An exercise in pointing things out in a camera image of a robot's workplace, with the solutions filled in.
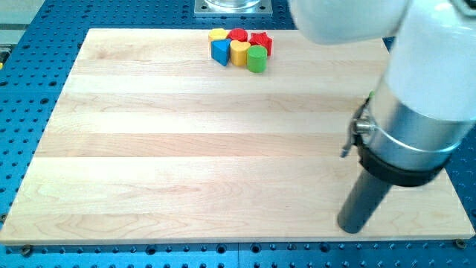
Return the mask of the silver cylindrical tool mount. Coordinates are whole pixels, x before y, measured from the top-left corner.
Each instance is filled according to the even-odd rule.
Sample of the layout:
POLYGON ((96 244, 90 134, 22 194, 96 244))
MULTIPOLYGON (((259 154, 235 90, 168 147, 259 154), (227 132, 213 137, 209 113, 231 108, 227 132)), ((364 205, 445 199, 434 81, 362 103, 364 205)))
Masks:
POLYGON ((473 120, 423 115, 380 80, 352 116, 341 157, 355 146, 360 165, 370 175, 392 185, 420 186, 440 173, 474 125, 473 120))

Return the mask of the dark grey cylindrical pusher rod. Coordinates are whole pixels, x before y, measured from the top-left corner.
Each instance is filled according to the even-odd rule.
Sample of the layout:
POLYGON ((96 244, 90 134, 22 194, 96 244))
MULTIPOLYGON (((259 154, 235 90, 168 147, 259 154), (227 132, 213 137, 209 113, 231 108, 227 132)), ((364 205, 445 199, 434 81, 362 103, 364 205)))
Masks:
POLYGON ((338 213, 339 227, 350 234, 360 232, 391 188, 391 184, 363 170, 338 213))

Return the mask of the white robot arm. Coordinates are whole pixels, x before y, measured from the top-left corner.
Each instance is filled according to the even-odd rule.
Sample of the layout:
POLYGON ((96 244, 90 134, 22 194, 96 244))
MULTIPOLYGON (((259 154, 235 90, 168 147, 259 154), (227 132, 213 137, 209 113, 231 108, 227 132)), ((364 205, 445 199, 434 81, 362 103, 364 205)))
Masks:
POLYGON ((291 0, 297 28, 321 45, 392 36, 390 61, 355 111, 342 154, 362 172, 338 214, 359 232, 394 185, 430 182, 475 125, 473 1, 291 0))

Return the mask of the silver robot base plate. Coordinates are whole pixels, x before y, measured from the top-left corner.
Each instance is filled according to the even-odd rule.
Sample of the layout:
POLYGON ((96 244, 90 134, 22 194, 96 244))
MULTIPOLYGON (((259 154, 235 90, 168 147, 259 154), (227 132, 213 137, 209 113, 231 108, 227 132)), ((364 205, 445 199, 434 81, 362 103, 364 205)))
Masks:
POLYGON ((272 15, 271 0, 195 0, 195 16, 272 15))

